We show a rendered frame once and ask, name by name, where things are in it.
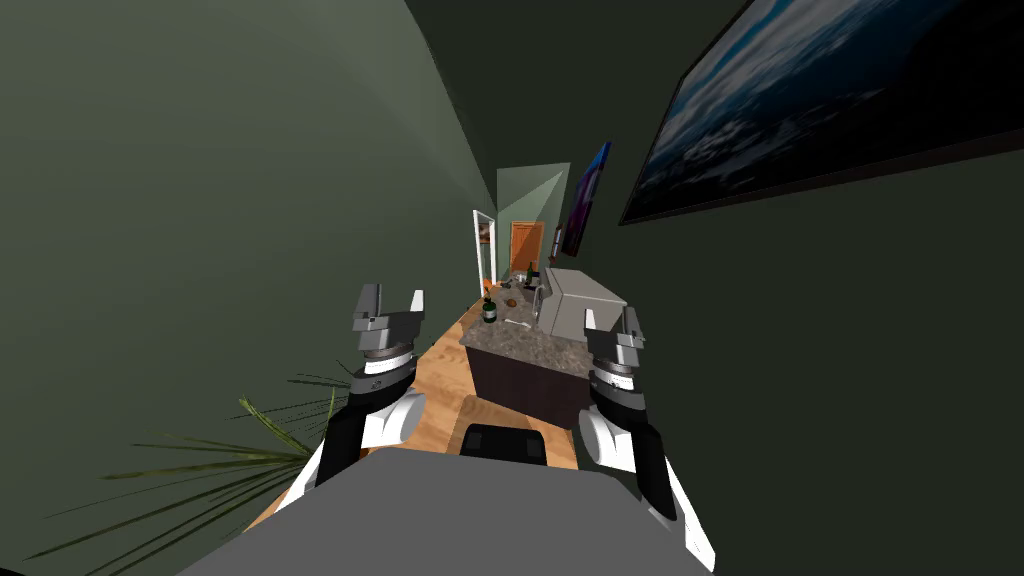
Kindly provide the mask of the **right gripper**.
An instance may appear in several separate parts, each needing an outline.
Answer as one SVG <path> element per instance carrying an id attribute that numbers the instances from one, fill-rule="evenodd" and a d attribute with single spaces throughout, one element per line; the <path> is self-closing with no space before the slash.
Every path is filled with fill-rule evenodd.
<path id="1" fill-rule="evenodd" d="M 628 367 L 638 367 L 638 352 L 644 347 L 644 337 L 636 311 L 626 306 L 620 318 L 620 331 L 598 329 L 593 308 L 584 313 L 584 328 L 587 330 L 587 346 L 595 360 Z"/>

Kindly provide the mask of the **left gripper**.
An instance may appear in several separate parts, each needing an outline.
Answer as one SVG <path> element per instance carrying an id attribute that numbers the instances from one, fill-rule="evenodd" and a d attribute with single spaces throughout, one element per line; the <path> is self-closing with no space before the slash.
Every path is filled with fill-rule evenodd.
<path id="1" fill-rule="evenodd" d="M 359 336 L 357 349 L 378 351 L 411 344 L 420 333 L 424 319 L 424 291 L 416 289 L 409 311 L 379 315 L 379 283 L 366 283 L 353 311 L 353 331 Z"/>

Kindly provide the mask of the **white framed door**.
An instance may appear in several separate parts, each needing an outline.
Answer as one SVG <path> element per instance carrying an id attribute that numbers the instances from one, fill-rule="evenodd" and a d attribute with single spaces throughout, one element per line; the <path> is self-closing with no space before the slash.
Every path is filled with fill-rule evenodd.
<path id="1" fill-rule="evenodd" d="M 477 278 L 480 297 L 483 298 L 498 280 L 496 268 L 496 220 L 478 210 L 472 212 Z"/>

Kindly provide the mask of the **dark counter with stone top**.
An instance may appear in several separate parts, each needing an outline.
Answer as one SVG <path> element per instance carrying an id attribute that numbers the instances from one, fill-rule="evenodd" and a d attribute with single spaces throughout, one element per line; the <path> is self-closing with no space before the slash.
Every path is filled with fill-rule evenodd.
<path id="1" fill-rule="evenodd" d="M 475 394 L 516 412 L 569 429 L 592 404 L 585 314 L 601 330 L 615 327 L 627 305 L 585 273 L 547 268 L 490 288 L 493 310 L 481 313 L 460 343 Z"/>

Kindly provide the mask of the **orange wooden door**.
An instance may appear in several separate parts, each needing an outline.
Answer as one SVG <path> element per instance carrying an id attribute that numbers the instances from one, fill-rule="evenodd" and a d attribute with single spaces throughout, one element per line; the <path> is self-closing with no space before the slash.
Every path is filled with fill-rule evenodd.
<path id="1" fill-rule="evenodd" d="M 510 225 L 509 272 L 511 276 L 537 269 L 544 237 L 543 221 L 512 221 Z"/>

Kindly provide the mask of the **green palm plant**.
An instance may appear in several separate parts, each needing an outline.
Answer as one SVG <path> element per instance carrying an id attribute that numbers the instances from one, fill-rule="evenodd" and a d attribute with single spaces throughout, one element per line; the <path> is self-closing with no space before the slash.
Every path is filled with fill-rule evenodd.
<path id="1" fill-rule="evenodd" d="M 239 535 L 256 519 L 257 506 L 282 499 L 304 466 L 311 463 L 315 441 L 324 439 L 330 418 L 348 403 L 353 377 L 299 373 L 290 381 L 326 389 L 328 395 L 269 409 L 259 408 L 247 396 L 238 401 L 238 418 L 254 423 L 274 440 L 273 446 L 158 431 L 153 442 L 137 442 L 135 448 L 173 453 L 182 458 L 180 461 L 102 474 L 99 482 L 134 482 L 137 486 L 57 509 L 45 518 L 63 519 L 150 495 L 156 495 L 157 501 L 65 535 L 28 553 L 25 561 L 108 542 L 113 551 L 78 566 L 74 575 L 136 576 L 140 567 L 210 533 L 220 543 Z"/>

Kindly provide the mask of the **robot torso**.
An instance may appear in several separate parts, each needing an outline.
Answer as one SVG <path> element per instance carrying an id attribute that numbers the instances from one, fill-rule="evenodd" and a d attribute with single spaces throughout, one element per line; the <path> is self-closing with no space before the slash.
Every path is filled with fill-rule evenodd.
<path id="1" fill-rule="evenodd" d="M 312 459 L 278 509 L 178 576 L 714 576 L 675 477 L 667 519 L 607 469 L 629 434 L 583 413 L 597 471 L 382 448 L 323 485 Z"/>

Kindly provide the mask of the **large blue cloud picture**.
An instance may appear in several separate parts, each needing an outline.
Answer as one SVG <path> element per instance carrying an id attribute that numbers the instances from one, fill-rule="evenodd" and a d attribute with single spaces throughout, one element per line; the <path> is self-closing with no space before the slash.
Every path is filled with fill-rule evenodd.
<path id="1" fill-rule="evenodd" d="M 749 0 L 680 78 L 639 223 L 1024 132 L 1024 0 Z"/>

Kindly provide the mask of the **blue purple wall picture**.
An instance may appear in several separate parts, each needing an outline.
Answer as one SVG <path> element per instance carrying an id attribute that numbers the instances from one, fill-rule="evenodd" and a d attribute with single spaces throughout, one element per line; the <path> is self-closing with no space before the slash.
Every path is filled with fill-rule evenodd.
<path id="1" fill-rule="evenodd" d="M 571 210 L 563 227 L 561 252 L 571 257 L 578 255 L 593 197 L 606 164 L 612 143 L 604 142 L 597 155 L 584 170 L 575 186 Z"/>

